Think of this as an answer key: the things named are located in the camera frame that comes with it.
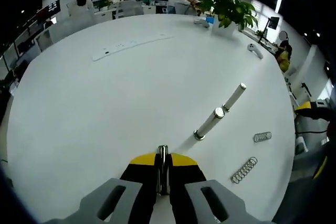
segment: metal cylinder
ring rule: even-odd
[[[214,112],[208,117],[205,123],[194,131],[194,137],[197,140],[203,140],[205,134],[208,133],[222,118],[224,117],[224,111],[222,108],[215,108]]]
[[[160,162],[159,162],[156,192],[160,195],[169,195],[170,187],[169,187],[168,163],[167,163],[167,156],[169,154],[168,146],[160,145],[157,149],[157,154],[160,157],[159,159]]]
[[[229,100],[227,100],[227,102],[223,104],[222,109],[225,112],[229,112],[230,108],[233,106],[233,104],[235,104],[235,102],[238,100],[241,94],[244,93],[245,90],[246,90],[245,84],[241,83],[235,90],[235,92],[231,95]]]

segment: desk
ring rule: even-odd
[[[250,33],[247,30],[243,30],[242,33],[254,40],[255,42],[259,43],[260,37],[257,37],[255,34]],[[275,55],[277,49],[268,40],[261,40],[260,45],[265,48],[270,54]]]
[[[175,37],[91,59],[112,41],[157,33]],[[293,113],[274,56],[260,48],[260,60],[247,50],[251,42],[161,14],[97,24],[46,49],[25,72],[9,116],[8,164],[25,206],[41,222],[65,218],[131,159],[167,144],[242,198],[248,213],[272,219],[291,174]],[[190,139],[241,82],[247,89],[224,119],[205,140]],[[272,139],[255,144],[254,134],[265,131]],[[230,176],[252,156],[258,164],[233,184]],[[152,223],[172,218],[161,198]]]

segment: coil spring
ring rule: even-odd
[[[253,141],[255,143],[259,143],[265,140],[269,140],[272,138],[272,133],[271,132],[263,132],[263,133],[257,133],[253,137]]]
[[[248,161],[231,176],[232,183],[239,184],[257,163],[258,159],[256,157],[250,157]]]

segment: person sitting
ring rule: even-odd
[[[283,52],[277,57],[277,62],[283,73],[285,73],[290,65],[290,57],[292,55],[292,47],[287,45]]]
[[[89,9],[93,9],[92,0],[75,0],[69,3],[69,16],[76,16],[84,13]]]
[[[275,58],[277,58],[284,50],[285,47],[289,45],[288,39],[283,40],[279,45],[273,44],[278,50],[275,52]]]

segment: chair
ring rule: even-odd
[[[141,2],[137,2],[135,0],[127,0],[119,3],[119,7],[116,13],[117,18],[136,15],[143,15]]]
[[[48,28],[51,41],[55,44],[69,35],[93,26],[96,23],[94,13],[91,10],[71,16]]]
[[[35,38],[35,41],[36,41],[36,44],[38,45],[41,52],[43,52],[48,47],[50,47],[51,45],[54,44],[53,41],[51,40],[49,30],[44,30],[42,33],[40,33]]]
[[[95,14],[96,22],[103,23],[103,22],[112,20],[112,12],[113,10],[107,10],[105,12],[100,12],[100,13]]]
[[[84,30],[90,26],[95,25],[96,19],[93,11],[87,10],[84,13],[81,13],[78,16],[70,17],[70,34],[74,34],[78,31]]]

